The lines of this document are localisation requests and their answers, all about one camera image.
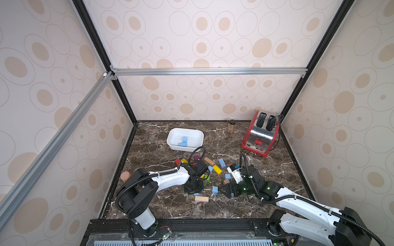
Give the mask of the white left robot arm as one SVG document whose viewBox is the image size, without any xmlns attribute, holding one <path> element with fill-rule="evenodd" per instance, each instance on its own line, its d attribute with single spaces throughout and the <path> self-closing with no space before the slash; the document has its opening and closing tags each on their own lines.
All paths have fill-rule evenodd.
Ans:
<svg viewBox="0 0 394 246">
<path fill-rule="evenodd" d="M 150 230 L 157 222 L 149 209 L 154 196 L 175 186 L 183 186 L 188 194 L 199 193 L 204 189 L 205 174 L 209 174 L 209 168 L 203 161 L 181 162 L 176 168 L 159 172 L 139 168 L 118 189 L 115 205 L 143 230 Z"/>
</svg>

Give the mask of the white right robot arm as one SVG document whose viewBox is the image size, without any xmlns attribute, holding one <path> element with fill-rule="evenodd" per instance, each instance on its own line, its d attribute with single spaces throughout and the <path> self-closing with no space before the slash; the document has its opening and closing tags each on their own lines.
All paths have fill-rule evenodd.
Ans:
<svg viewBox="0 0 394 246">
<path fill-rule="evenodd" d="M 369 246 L 372 240 L 384 245 L 351 208 L 340 210 L 305 198 L 282 184 L 266 181 L 253 166 L 229 167 L 228 171 L 233 179 L 219 188 L 221 194 L 227 198 L 254 195 L 264 204 L 279 207 L 266 225 L 272 236 L 294 234 L 326 246 Z"/>
</svg>

